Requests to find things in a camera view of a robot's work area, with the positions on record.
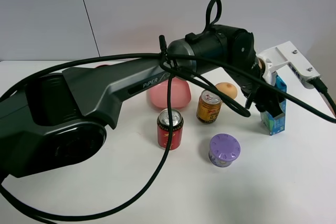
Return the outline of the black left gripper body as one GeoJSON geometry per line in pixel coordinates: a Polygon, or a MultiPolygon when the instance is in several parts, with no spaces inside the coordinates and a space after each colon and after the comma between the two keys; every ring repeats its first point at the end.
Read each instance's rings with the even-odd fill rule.
{"type": "Polygon", "coordinates": [[[252,103],[254,103],[258,111],[264,111],[267,96],[271,92],[269,89],[243,76],[240,76],[240,88],[247,98],[245,102],[246,109],[250,109],[252,103]]]}

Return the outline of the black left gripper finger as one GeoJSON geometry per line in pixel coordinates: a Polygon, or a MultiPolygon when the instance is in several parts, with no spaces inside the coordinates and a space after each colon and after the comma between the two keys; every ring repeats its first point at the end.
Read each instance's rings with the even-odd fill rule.
{"type": "Polygon", "coordinates": [[[277,101],[268,101],[267,103],[267,112],[273,117],[273,118],[280,118],[283,116],[283,110],[280,106],[280,103],[277,101]]]}

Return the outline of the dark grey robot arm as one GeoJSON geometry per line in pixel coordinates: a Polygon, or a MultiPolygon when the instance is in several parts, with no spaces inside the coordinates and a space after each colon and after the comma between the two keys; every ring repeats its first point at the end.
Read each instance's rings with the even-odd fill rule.
{"type": "Polygon", "coordinates": [[[169,77],[192,78],[218,67],[240,86],[259,111],[282,117],[281,97],[263,79],[252,33],[208,25],[200,34],[173,41],[159,54],[127,54],[122,63],[86,68],[95,59],[47,68],[16,83],[1,96],[1,173],[15,177],[83,162],[115,128],[123,102],[169,77]]]}

